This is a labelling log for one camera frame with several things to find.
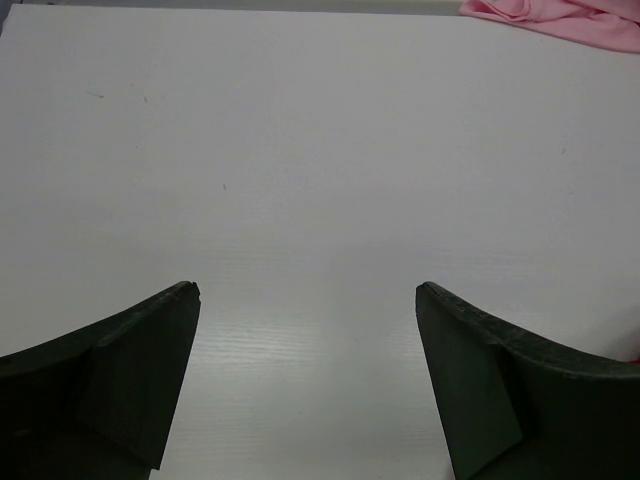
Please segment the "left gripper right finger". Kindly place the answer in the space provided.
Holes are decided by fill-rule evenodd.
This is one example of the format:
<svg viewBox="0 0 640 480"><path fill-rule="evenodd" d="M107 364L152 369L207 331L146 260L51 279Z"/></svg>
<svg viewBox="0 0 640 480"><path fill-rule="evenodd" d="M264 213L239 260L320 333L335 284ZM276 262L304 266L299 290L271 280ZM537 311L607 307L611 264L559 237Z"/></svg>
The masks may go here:
<svg viewBox="0 0 640 480"><path fill-rule="evenodd" d="M490 315L433 282L419 333L458 479L635 479L639 368Z"/></svg>

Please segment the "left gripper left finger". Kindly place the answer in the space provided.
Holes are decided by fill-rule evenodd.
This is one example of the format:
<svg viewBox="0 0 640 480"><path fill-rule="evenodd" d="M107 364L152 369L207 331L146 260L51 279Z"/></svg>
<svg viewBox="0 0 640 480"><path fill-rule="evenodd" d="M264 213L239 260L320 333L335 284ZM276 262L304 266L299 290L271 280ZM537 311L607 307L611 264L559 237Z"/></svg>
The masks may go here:
<svg viewBox="0 0 640 480"><path fill-rule="evenodd" d="M179 282L1 359L4 479L147 479L160 468L200 314Z"/></svg>

